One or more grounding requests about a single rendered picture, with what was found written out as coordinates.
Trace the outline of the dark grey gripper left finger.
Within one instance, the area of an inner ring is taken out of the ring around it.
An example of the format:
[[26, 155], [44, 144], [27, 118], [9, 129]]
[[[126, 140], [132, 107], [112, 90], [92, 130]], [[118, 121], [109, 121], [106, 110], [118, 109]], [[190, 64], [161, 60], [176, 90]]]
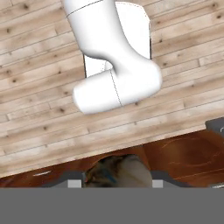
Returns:
[[81, 171], [66, 171], [43, 187], [82, 188], [84, 175]]

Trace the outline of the beige mottled round object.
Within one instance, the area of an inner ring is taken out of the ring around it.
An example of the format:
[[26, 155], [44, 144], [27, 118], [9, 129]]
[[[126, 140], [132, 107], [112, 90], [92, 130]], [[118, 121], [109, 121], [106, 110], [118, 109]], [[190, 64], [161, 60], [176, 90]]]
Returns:
[[84, 186], [91, 188], [152, 188], [151, 172], [135, 154], [105, 157], [85, 177]]

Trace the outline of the dark grey appliance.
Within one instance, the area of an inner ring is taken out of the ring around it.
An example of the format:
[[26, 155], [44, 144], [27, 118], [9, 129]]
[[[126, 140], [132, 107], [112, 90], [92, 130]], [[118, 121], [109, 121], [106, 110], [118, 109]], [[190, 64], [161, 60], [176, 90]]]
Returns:
[[224, 136], [224, 117], [206, 121], [205, 125], [208, 130]]

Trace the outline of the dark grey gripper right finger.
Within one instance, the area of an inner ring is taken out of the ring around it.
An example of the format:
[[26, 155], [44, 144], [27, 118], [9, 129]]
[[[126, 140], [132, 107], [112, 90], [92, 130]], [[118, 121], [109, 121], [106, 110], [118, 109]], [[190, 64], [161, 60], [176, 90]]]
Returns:
[[151, 171], [150, 173], [152, 176], [152, 186], [154, 188], [190, 187], [187, 183], [175, 180], [165, 171]]

